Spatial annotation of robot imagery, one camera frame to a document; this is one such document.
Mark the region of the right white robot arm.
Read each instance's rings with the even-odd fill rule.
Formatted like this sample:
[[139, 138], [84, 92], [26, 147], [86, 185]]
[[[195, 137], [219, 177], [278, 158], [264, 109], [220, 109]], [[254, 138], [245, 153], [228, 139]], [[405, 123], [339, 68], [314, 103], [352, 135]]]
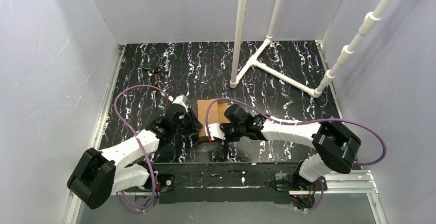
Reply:
[[292, 124], [268, 115], [255, 116], [241, 106], [233, 104], [224, 116], [227, 123], [206, 126], [210, 139], [228, 142], [242, 137], [252, 140], [279, 140], [295, 142], [316, 150], [316, 154], [302, 160], [293, 173], [279, 174], [275, 188], [284, 190], [308, 190], [326, 174], [349, 174], [353, 168], [361, 140], [340, 121]]

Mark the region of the brown cardboard box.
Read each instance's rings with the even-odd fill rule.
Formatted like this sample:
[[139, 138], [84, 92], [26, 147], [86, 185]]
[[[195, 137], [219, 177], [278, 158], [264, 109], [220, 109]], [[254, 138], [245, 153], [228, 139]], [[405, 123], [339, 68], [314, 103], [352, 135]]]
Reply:
[[[197, 118], [203, 126], [206, 125], [206, 112], [207, 112], [207, 108], [212, 103], [212, 101], [214, 101], [214, 99], [197, 101], [197, 111], [198, 111]], [[224, 112], [227, 108], [228, 108], [227, 101], [219, 100], [213, 103], [209, 110], [209, 116], [208, 116], [209, 124], [229, 123], [229, 120], [224, 116]], [[200, 142], [208, 141], [208, 137], [206, 135], [206, 129], [204, 127], [199, 131], [198, 137]]]

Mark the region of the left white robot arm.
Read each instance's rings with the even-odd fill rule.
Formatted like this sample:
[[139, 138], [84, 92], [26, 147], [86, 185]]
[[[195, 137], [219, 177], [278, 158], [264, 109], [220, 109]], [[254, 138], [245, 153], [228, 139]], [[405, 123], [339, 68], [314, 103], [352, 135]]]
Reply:
[[155, 152], [174, 135], [191, 135], [201, 128], [191, 108], [171, 104], [163, 116], [150, 122], [137, 136], [101, 151], [87, 149], [68, 179], [67, 188], [90, 209], [96, 209], [113, 193], [145, 185], [150, 171], [142, 165], [132, 165], [144, 152]]

